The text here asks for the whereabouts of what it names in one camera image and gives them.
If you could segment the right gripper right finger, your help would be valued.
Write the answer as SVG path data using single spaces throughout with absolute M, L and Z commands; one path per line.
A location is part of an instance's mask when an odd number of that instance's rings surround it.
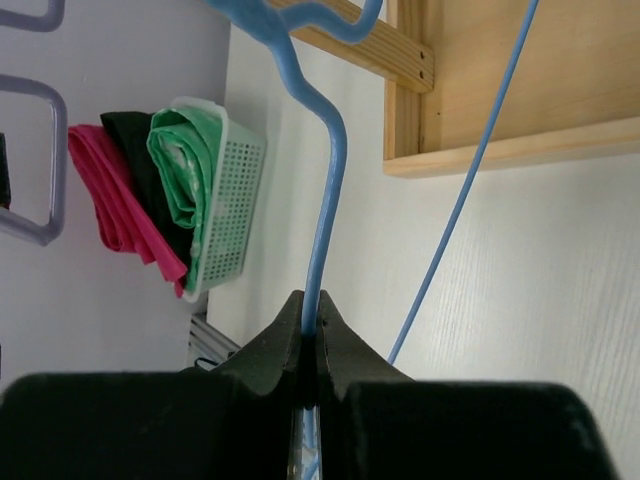
M 589 408 L 566 386 L 418 381 L 344 321 L 328 294 L 316 336 L 325 479 L 615 479 Z

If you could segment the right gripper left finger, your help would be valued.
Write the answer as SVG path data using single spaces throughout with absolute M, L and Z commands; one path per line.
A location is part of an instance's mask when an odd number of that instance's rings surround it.
M 303 295 L 218 367 L 38 373 L 1 396 L 5 479 L 288 479 Z

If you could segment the pink trousers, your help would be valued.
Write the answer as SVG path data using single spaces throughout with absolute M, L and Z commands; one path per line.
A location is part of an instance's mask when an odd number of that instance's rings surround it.
M 132 176 L 105 129 L 77 125 L 68 129 L 71 160 L 94 204 L 100 238 L 110 250 L 131 253 L 156 264 L 175 295 L 184 294 L 187 266 L 174 253 L 134 194 Z

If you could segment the green trousers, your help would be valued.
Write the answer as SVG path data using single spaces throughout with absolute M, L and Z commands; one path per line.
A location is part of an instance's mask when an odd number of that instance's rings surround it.
M 195 289 L 197 282 L 222 130 L 218 114 L 180 105 L 152 115 L 146 141 L 173 223 L 193 233 L 185 280 L 189 291 Z

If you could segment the black trousers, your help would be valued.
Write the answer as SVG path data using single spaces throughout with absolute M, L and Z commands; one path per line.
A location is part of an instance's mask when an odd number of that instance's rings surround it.
M 152 115 L 139 111 L 108 112 L 102 113 L 100 119 L 124 156 L 142 208 L 176 256 L 189 267 L 193 229 L 173 221 L 158 168 L 147 149 Z

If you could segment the light blue hanger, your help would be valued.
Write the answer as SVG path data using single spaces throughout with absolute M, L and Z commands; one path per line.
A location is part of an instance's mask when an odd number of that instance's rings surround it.
M 323 1 L 299 1 L 287 7 L 274 7 L 268 1 L 210 1 L 208 5 L 222 13 L 232 24 L 269 50 L 289 95 L 319 118 L 327 129 L 330 143 L 328 172 L 314 233 L 302 302 L 301 329 L 303 338 L 312 340 L 317 332 L 316 320 L 320 287 L 346 171 L 348 136 L 339 110 L 305 78 L 293 46 L 292 33 L 302 28 L 316 27 L 329 35 L 330 38 L 347 46 L 353 46 L 364 41 L 372 33 L 379 20 L 383 3 L 381 1 L 364 2 L 360 13 L 353 21 L 346 19 L 343 14 L 338 12 L 337 8 Z M 536 1 L 531 1 L 527 5 L 503 79 L 456 203 L 411 309 L 397 334 L 387 359 L 383 362 L 388 367 L 395 365 L 453 234 L 494 131 L 537 7 Z

